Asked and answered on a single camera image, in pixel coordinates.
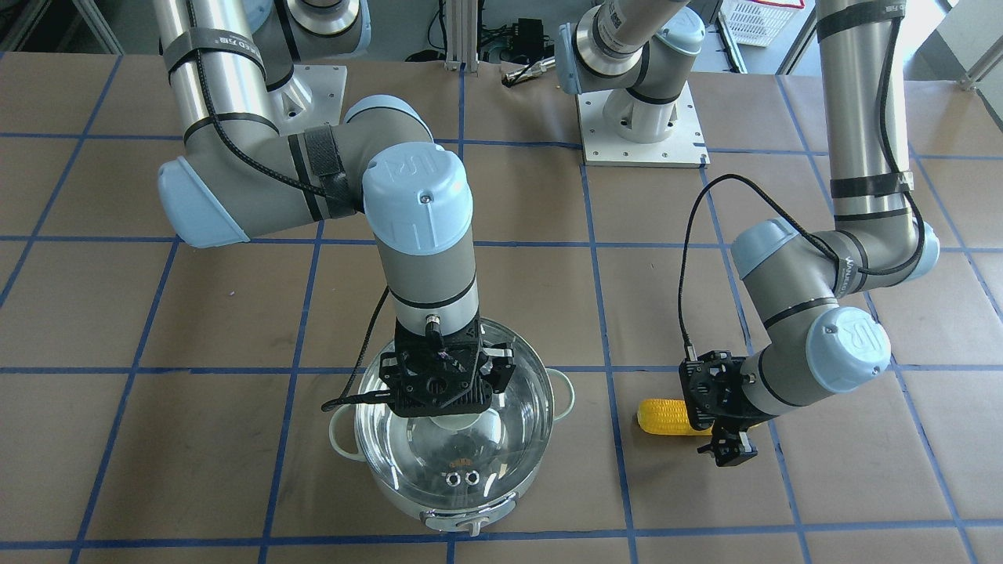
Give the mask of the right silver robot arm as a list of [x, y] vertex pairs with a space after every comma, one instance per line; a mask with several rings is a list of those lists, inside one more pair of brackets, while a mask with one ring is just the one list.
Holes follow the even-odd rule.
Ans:
[[483, 342], [473, 196], [456, 154], [394, 96], [346, 114], [323, 108], [330, 69], [299, 81], [301, 59], [361, 49], [362, 1], [157, 1], [168, 82], [185, 156], [158, 189], [191, 247], [247, 242], [311, 222], [366, 215], [396, 311], [380, 361], [386, 403], [405, 418], [479, 414], [515, 371], [506, 344]]

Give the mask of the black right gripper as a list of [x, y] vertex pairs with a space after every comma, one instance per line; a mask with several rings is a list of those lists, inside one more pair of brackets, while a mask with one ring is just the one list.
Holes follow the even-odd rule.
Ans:
[[479, 414], [505, 391], [515, 372], [511, 342], [483, 340], [483, 322], [473, 319], [444, 335], [429, 322], [422, 334], [397, 324], [394, 351], [380, 356], [379, 377], [387, 384], [397, 417]]

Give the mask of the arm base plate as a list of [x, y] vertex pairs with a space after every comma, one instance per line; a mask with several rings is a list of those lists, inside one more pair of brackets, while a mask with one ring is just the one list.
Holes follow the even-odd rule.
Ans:
[[701, 168], [710, 163], [688, 83], [663, 106], [635, 99], [624, 89], [579, 94], [577, 103], [587, 165]]
[[295, 65], [291, 77], [268, 92], [280, 134], [339, 124], [347, 78], [345, 65]]

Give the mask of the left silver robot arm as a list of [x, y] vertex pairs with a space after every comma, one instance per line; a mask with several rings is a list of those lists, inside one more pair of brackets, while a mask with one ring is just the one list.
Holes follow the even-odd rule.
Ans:
[[[903, 1], [820, 1], [817, 41], [823, 68], [834, 229], [810, 234], [786, 211], [745, 230], [731, 245], [770, 342], [753, 356], [698, 356], [683, 336], [679, 377], [689, 425], [712, 431], [699, 453], [719, 467], [756, 456], [749, 428], [879, 376], [891, 361], [887, 332], [839, 299], [921, 277], [937, 264], [940, 242], [912, 196], [903, 62], [896, 47]], [[675, 38], [670, 21], [684, 1], [606, 1], [556, 39], [565, 92], [612, 92], [607, 121], [635, 143], [639, 112], [678, 99], [701, 47]]]

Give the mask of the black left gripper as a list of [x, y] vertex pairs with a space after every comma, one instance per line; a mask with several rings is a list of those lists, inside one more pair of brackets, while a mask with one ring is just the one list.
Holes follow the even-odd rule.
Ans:
[[755, 408], [742, 392], [745, 360], [730, 351], [709, 351], [679, 365], [688, 424], [695, 431], [716, 429], [718, 468], [741, 465], [757, 454], [748, 438], [755, 425]]

